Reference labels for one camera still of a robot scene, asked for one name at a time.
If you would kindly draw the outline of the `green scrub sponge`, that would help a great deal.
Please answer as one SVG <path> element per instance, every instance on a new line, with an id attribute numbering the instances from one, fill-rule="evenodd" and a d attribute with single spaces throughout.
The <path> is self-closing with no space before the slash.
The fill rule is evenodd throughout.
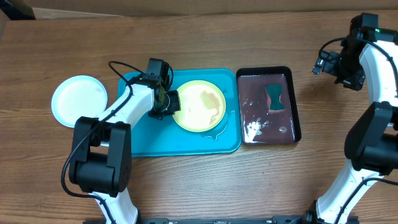
<path id="1" fill-rule="evenodd" d="M 281 102 L 282 85 L 267 85 L 265 89 L 268 97 L 269 111 L 276 113 L 285 110 L 285 106 Z"/>

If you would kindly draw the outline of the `yellow plate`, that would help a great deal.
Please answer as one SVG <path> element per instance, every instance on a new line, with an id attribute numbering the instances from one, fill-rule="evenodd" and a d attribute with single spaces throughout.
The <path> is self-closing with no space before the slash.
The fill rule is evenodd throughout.
<path id="1" fill-rule="evenodd" d="M 183 129 L 200 133 L 215 128 L 226 112 L 222 91 L 204 80 L 192 80 L 177 88 L 180 110 L 173 115 Z"/>

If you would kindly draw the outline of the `light blue plate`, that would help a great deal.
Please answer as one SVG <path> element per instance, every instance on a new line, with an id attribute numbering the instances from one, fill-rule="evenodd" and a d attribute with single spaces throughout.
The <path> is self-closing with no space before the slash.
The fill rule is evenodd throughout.
<path id="1" fill-rule="evenodd" d="M 81 116 L 93 118 L 108 104 L 104 85 L 94 77 L 77 75 L 62 82 L 54 91 L 51 109 L 62 125 L 74 128 Z"/>

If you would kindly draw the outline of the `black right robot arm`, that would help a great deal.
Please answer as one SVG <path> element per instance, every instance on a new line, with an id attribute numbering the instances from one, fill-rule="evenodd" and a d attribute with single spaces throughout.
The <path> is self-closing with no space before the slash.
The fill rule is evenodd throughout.
<path id="1" fill-rule="evenodd" d="M 314 74 L 333 75 L 336 84 L 359 91 L 367 86 L 369 107 L 348 132 L 346 162 L 331 187 L 297 223 L 358 223 L 350 215 L 364 194 L 397 169 L 397 31 L 379 27 L 376 14 L 362 13 L 338 38 L 341 52 L 318 52 Z"/>

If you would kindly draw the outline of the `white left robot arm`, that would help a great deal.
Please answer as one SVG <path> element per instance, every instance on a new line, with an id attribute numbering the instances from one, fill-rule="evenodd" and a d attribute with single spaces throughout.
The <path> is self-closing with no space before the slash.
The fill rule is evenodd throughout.
<path id="1" fill-rule="evenodd" d="M 61 185 L 72 197 L 93 198 L 103 223 L 138 223 L 127 185 L 131 176 L 131 131 L 144 116 L 158 120 L 180 110 L 178 93 L 171 89 L 172 67 L 150 58 L 146 71 L 125 79 L 125 91 L 108 109 L 77 119 L 72 151 L 65 161 Z"/>

